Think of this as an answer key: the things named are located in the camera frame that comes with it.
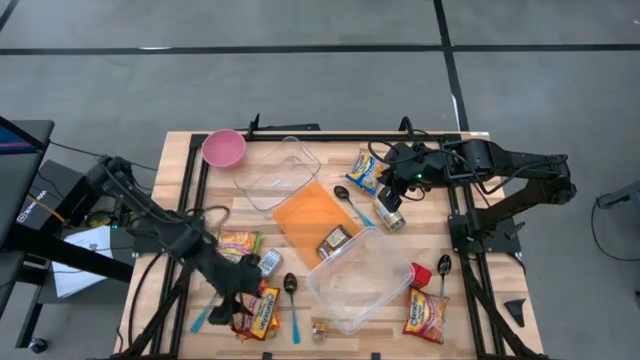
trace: clear plastic container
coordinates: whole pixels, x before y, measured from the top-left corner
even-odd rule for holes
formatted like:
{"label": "clear plastic container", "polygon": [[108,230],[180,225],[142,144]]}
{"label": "clear plastic container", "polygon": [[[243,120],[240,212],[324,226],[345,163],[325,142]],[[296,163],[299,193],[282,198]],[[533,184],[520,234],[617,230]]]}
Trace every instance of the clear plastic container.
{"label": "clear plastic container", "polygon": [[377,228],[365,228],[307,276],[335,327],[351,335],[413,281],[409,260]]}
{"label": "clear plastic container", "polygon": [[266,211],[282,204],[320,171],[320,160],[300,140],[287,136],[253,164],[239,168],[233,181],[253,207]]}

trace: tin can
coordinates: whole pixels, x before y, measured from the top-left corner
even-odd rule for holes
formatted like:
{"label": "tin can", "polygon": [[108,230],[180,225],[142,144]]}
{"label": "tin can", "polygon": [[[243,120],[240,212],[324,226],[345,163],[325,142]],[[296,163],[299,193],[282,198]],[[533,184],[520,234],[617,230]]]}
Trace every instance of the tin can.
{"label": "tin can", "polygon": [[384,222],[384,224],[387,225],[387,228],[393,232],[400,230],[407,223],[399,211],[394,213],[389,212],[377,197],[373,202],[373,208],[376,210],[376,214],[378,214],[382,219],[382,222]]}

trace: wooden tabletop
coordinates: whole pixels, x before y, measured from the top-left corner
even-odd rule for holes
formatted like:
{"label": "wooden tabletop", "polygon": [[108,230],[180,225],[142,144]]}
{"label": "wooden tabletop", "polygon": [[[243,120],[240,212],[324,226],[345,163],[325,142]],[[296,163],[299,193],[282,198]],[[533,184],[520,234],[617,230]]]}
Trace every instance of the wooden tabletop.
{"label": "wooden tabletop", "polygon": [[[178,205],[180,187],[186,166],[189,140],[191,132],[170,132],[167,135],[156,182],[153,199],[167,209],[175,209]],[[474,137],[474,133],[461,133],[463,139]],[[277,146],[272,142],[250,142],[247,148],[247,158],[244,166],[257,163],[261,156]],[[331,329],[327,339],[322,344],[313,342],[311,328],[313,321],[329,321],[328,314],[312,297],[305,285],[308,269],[296,256],[278,225],[269,216],[253,208],[233,182],[233,174],[229,171],[211,168],[208,173],[204,207],[214,204],[224,204],[232,209],[231,217],[225,227],[240,228],[250,231],[260,231],[263,235],[261,255],[269,249],[276,249],[283,255],[283,264],[269,280],[272,286],[281,287],[284,274],[293,272],[298,277],[299,289],[295,295],[296,315],[300,328],[302,343],[292,343],[291,307],[288,297],[282,296],[278,301],[278,312],[282,322],[277,336],[261,342],[256,340],[241,343],[235,339],[229,327],[212,326],[205,322],[197,334],[189,332],[191,324],[209,303],[214,295],[214,289],[204,280],[202,275],[193,275],[190,285],[187,312],[182,331],[182,343],[179,357],[181,359],[214,359],[214,358],[252,358],[257,359],[263,352],[271,352],[275,359],[301,358],[371,358],[371,353],[379,352],[384,359],[473,359],[475,350],[469,321],[469,313],[460,271],[460,263],[451,249],[451,239],[447,226],[447,216],[450,205],[446,190],[434,189],[426,194],[423,201],[405,201],[401,212],[407,220],[407,225],[398,233],[389,233],[374,213],[372,197],[357,191],[344,177],[350,171],[355,159],[361,152],[368,152],[366,142],[306,142],[305,145],[320,160],[322,167],[317,180],[329,193],[335,185],[344,185],[351,191],[352,201],[371,219],[379,229],[391,238],[392,243],[413,262],[436,272],[438,259],[443,254],[453,258],[451,274],[446,279],[446,295],[450,297],[446,309],[446,324],[444,344],[437,345],[421,338],[403,335],[408,307],[407,291],[404,291],[383,307],[377,315],[369,321],[362,330],[347,336],[335,329]],[[378,149],[384,153],[384,145]],[[197,174],[200,161],[196,161],[193,183],[189,195],[189,205],[193,204]],[[494,179],[489,185],[498,182]],[[495,203],[503,197],[501,191],[489,196],[489,201]],[[478,207],[482,207],[482,199],[475,199]],[[345,203],[340,204],[354,221],[361,224],[357,215]],[[208,223],[213,223],[216,214],[210,214]],[[133,291],[140,276],[147,267],[152,256],[145,255],[136,261],[133,278],[129,288],[129,295],[125,305],[120,331],[127,338],[129,310]],[[522,268],[512,259],[503,254],[487,255],[491,281],[495,292],[498,310],[509,323],[511,328],[520,336],[524,343],[536,352],[542,352],[542,344],[538,334],[531,300]],[[158,299],[162,287],[162,279],[166,264],[163,256],[150,271],[142,286],[140,297],[135,308],[134,338],[142,331],[158,306]],[[422,290],[439,294],[440,278],[434,276],[428,286]],[[524,303],[525,327],[520,328],[507,313],[502,305],[505,301],[526,298]],[[491,332],[482,307],[478,305],[482,319],[484,339],[488,352],[493,352]],[[171,312],[165,323],[162,341],[162,352],[167,352],[173,332],[174,313]]]}

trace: concrete floor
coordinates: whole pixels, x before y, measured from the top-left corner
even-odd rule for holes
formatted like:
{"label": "concrete floor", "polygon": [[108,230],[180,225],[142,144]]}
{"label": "concrete floor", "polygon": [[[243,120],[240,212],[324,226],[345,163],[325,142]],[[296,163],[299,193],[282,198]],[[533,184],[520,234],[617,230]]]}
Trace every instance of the concrete floor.
{"label": "concrete floor", "polygon": [[[0,11],[8,3],[0,0]],[[456,45],[640,43],[638,1],[444,3]],[[426,0],[20,0],[0,32],[0,48],[439,42]],[[569,155],[576,198],[521,217],[546,352],[636,358],[640,264],[599,253],[589,215],[595,196],[640,179],[629,161],[640,150],[640,53],[456,53],[455,60],[472,130],[489,131],[507,149]],[[457,129],[439,52],[0,56],[0,79],[3,116],[53,119],[55,141],[148,165],[157,164],[169,130],[245,127],[257,112],[265,125],[383,130],[408,115],[418,128]],[[55,147],[48,156],[81,171],[92,164]],[[152,182],[152,174],[137,175]],[[640,257],[637,213],[624,204],[597,214],[611,252]],[[1,358],[110,354],[122,287],[101,304],[45,306],[36,335],[51,349],[42,356],[13,349],[32,292],[14,290],[0,321]]]}

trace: snack bag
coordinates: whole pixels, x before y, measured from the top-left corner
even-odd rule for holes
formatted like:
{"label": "snack bag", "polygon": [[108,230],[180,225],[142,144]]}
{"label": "snack bag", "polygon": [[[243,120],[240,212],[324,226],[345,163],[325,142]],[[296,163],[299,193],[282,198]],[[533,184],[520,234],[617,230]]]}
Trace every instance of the snack bag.
{"label": "snack bag", "polygon": [[402,333],[443,344],[442,324],[444,324],[444,311],[448,300],[448,297],[440,298],[410,288],[409,318]]}
{"label": "snack bag", "polygon": [[258,232],[220,230],[218,234],[218,251],[233,262],[239,262],[244,255],[256,254],[259,248]]}
{"label": "snack bag", "polygon": [[377,179],[386,168],[387,165],[379,162],[373,156],[360,154],[358,160],[353,165],[353,169],[350,173],[347,173],[346,177],[356,183],[362,190],[365,190],[371,195],[375,195],[376,188],[378,187]]}
{"label": "snack bag", "polygon": [[280,322],[277,319],[274,323],[276,302],[279,294],[280,289],[278,288],[265,288],[260,298],[241,294],[242,303],[253,315],[233,314],[231,330],[241,335],[240,339],[242,340],[256,339],[264,341],[270,330],[275,326],[280,327]]}

